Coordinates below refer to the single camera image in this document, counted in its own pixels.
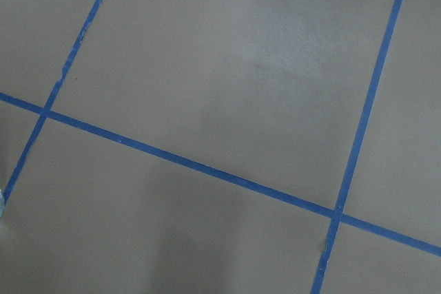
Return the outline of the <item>glass sauce dispenser bottle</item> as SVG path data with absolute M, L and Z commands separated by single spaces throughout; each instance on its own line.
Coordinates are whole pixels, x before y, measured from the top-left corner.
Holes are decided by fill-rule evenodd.
M 5 202 L 4 194 L 3 194 L 2 190 L 0 190 L 0 218 L 2 218 L 2 216 L 3 216 L 5 205 L 6 205 L 6 202 Z

